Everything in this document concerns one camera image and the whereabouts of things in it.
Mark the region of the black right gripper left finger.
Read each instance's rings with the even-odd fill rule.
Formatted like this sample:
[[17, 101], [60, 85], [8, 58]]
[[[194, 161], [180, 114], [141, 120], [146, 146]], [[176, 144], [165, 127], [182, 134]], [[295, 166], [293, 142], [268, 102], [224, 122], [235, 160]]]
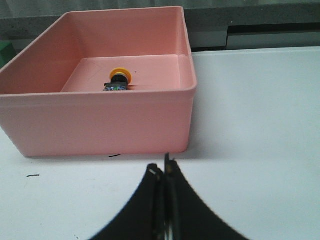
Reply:
[[164, 240], [165, 231], [164, 173], [151, 163], [127, 204], [92, 239]]

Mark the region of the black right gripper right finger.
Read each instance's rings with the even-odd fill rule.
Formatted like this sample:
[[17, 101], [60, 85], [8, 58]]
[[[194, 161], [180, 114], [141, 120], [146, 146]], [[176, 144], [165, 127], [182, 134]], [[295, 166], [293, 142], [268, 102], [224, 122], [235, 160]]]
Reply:
[[217, 216], [197, 195], [177, 161], [164, 157], [167, 231], [172, 240], [246, 240]]

